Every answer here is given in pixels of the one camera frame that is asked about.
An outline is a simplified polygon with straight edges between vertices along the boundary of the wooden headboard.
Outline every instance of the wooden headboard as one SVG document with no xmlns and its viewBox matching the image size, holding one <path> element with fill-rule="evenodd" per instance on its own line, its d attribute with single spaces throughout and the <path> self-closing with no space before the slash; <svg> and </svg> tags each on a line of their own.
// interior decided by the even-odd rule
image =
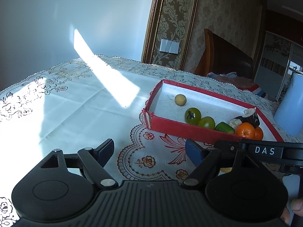
<svg viewBox="0 0 303 227">
<path fill-rule="evenodd" d="M 204 29 L 204 33 L 206 48 L 194 72 L 196 75 L 237 72 L 240 77 L 252 78 L 251 57 L 210 30 Z"/>
</svg>

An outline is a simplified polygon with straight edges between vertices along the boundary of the tangerine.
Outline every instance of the tangerine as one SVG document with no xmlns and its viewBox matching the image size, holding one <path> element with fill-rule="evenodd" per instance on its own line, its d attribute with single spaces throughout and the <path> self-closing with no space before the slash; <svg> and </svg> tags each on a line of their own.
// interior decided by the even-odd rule
<svg viewBox="0 0 303 227">
<path fill-rule="evenodd" d="M 263 139 L 263 131 L 259 126 L 255 129 L 255 139 L 260 141 Z"/>
<path fill-rule="evenodd" d="M 236 131 L 235 131 L 235 135 L 254 139 L 255 138 L 255 129 L 250 123 L 245 122 L 245 123 L 238 125 L 238 127 L 236 128 Z"/>
</svg>

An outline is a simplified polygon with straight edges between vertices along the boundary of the damask wallpaper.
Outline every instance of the damask wallpaper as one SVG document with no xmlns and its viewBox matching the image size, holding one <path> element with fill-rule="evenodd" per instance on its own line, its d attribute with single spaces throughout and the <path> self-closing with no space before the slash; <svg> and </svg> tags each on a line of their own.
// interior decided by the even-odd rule
<svg viewBox="0 0 303 227">
<path fill-rule="evenodd" d="M 194 0 L 164 0 L 158 27 L 157 40 L 152 63 L 178 69 L 181 52 L 170 54 L 160 52 L 161 39 L 179 42 L 179 51 L 184 47 L 185 33 L 189 25 Z"/>
<path fill-rule="evenodd" d="M 184 71 L 194 72 L 205 49 L 204 28 L 253 58 L 260 29 L 260 0 L 198 0 Z"/>
</svg>

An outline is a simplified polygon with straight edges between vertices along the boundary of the table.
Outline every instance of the table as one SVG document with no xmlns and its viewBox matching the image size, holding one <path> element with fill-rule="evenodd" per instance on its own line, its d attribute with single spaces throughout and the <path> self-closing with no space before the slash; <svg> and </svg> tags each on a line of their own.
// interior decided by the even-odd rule
<svg viewBox="0 0 303 227">
<path fill-rule="evenodd" d="M 8 206 L 7 211 L 0 207 L 2 223 L 10 226 L 18 219 L 10 202 L 13 187 L 54 148 L 76 153 L 112 138 L 115 152 L 105 169 L 119 183 L 186 178 L 194 166 L 185 154 L 185 139 L 143 125 L 141 110 L 161 79 L 257 106 L 285 141 L 303 141 L 302 135 L 294 138 L 275 123 L 277 104 L 232 84 L 120 57 L 74 59 L 0 92 L 0 206 Z"/>
</svg>

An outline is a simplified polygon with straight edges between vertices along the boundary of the blue container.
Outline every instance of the blue container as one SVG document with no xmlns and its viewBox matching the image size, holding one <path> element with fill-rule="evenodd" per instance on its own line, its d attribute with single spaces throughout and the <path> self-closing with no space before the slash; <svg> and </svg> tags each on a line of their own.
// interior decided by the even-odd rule
<svg viewBox="0 0 303 227">
<path fill-rule="evenodd" d="M 293 79 L 274 120 L 287 133 L 297 137 L 303 127 L 303 72 L 293 73 Z"/>
</svg>

